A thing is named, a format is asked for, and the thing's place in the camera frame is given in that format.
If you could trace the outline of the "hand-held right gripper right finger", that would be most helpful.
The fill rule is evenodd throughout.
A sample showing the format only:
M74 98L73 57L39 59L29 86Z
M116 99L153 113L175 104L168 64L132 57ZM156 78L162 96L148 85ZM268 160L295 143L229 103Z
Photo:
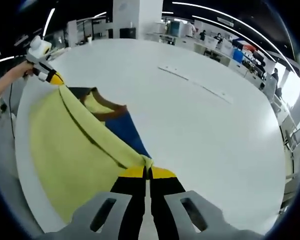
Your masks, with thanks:
M164 168L149 169L151 214L160 240L261 240L226 222L223 212L194 190L186 191Z

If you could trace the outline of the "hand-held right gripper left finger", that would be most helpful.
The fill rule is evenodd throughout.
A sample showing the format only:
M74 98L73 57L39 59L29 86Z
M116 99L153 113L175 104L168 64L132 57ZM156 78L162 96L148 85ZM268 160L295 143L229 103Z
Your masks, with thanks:
M136 240L145 213L146 167L119 175L109 192L99 192L80 206L70 223L40 240Z

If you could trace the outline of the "person's left hand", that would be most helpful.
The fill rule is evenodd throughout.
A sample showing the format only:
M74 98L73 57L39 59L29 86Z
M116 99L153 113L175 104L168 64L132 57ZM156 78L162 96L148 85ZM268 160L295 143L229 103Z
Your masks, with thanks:
M25 71L22 75L23 78L27 78L28 76L38 75L39 70L34 67L34 64L29 61L25 61Z

